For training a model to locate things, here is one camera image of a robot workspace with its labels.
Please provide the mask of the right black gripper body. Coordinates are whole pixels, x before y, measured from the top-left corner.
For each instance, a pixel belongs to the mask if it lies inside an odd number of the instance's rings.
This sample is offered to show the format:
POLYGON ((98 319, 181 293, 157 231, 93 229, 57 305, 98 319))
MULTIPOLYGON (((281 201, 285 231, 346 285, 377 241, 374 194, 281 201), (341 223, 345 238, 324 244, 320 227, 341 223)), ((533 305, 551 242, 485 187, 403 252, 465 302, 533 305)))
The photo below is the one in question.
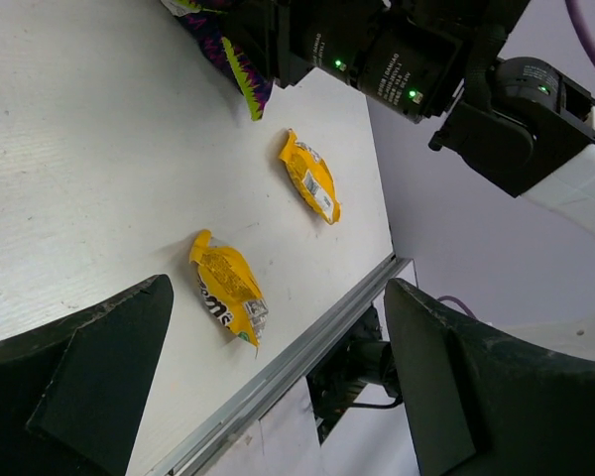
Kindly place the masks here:
POLYGON ((220 20, 222 34, 238 46, 257 71, 282 85, 281 1, 235 1, 220 20))

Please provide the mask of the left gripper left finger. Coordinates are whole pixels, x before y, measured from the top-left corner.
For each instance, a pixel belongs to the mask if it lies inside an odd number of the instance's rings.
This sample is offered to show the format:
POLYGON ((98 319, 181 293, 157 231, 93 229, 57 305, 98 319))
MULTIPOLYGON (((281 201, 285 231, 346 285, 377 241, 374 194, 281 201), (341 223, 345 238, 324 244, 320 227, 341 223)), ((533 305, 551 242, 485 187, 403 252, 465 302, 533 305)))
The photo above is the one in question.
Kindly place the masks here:
POLYGON ((169 328, 166 275, 0 341, 0 475, 126 473, 169 328))

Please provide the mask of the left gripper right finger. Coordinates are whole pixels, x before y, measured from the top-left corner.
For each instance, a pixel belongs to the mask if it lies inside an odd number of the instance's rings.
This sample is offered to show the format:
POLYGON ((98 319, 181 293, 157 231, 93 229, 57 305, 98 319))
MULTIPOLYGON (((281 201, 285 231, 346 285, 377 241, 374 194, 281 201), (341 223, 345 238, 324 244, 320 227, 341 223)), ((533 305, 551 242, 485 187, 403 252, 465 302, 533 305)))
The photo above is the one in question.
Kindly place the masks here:
POLYGON ((514 337, 402 279, 385 311, 423 475, 595 475, 595 361, 514 337))

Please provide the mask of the purple Krokant snack bag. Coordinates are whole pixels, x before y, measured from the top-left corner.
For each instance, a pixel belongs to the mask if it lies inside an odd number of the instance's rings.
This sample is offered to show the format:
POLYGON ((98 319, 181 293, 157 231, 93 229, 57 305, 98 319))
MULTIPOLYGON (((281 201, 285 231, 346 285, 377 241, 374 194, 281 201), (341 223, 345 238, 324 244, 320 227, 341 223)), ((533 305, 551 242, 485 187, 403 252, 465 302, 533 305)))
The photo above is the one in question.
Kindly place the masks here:
POLYGON ((239 45, 230 41, 219 25, 236 1, 162 0, 161 3, 192 35, 204 57, 243 95, 251 119, 262 119, 271 97, 266 79, 239 45))

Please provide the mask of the yellow snack packet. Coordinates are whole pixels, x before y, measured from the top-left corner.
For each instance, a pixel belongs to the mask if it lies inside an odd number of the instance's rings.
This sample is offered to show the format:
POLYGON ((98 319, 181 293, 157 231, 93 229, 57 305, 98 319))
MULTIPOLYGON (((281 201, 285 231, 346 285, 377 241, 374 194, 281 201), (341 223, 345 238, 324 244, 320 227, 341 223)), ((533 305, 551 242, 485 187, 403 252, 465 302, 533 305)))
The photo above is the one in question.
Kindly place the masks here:
POLYGON ((337 223, 341 216, 341 205, 336 198, 333 176, 325 159, 301 141, 293 129, 289 129, 279 160, 308 206, 327 224, 337 223))

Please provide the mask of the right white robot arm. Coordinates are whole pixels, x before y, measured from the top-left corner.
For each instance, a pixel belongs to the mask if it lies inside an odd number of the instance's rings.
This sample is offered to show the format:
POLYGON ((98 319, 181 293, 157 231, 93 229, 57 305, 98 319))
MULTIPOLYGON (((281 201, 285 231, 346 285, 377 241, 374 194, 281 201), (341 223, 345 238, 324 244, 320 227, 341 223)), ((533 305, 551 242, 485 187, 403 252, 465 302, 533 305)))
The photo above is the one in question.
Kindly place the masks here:
POLYGON ((595 236, 595 99, 500 52, 523 1, 238 1, 222 33, 281 87, 318 68, 412 122, 513 197, 595 236))

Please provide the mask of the yellow M&M packet centre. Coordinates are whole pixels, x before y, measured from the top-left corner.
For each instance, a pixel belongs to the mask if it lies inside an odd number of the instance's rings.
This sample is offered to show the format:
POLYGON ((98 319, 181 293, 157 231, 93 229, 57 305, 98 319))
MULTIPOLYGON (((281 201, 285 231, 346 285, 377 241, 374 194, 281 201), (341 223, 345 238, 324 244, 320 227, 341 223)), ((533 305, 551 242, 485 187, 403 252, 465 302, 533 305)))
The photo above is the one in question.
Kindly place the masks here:
POLYGON ((188 256, 207 311, 236 337, 260 347, 269 309, 244 256, 201 230, 188 256))

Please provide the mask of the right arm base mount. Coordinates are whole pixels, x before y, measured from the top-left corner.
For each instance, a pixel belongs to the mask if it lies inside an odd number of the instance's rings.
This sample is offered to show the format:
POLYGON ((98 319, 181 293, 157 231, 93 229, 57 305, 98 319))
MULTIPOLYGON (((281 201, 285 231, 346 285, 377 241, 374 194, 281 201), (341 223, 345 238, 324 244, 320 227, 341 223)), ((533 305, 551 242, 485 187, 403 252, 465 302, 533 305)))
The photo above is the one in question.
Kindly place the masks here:
POLYGON ((389 410, 403 402, 391 344, 383 339, 378 311, 369 306, 306 375, 318 440, 324 442, 350 409, 389 410), (359 403, 367 385, 391 399, 359 403))

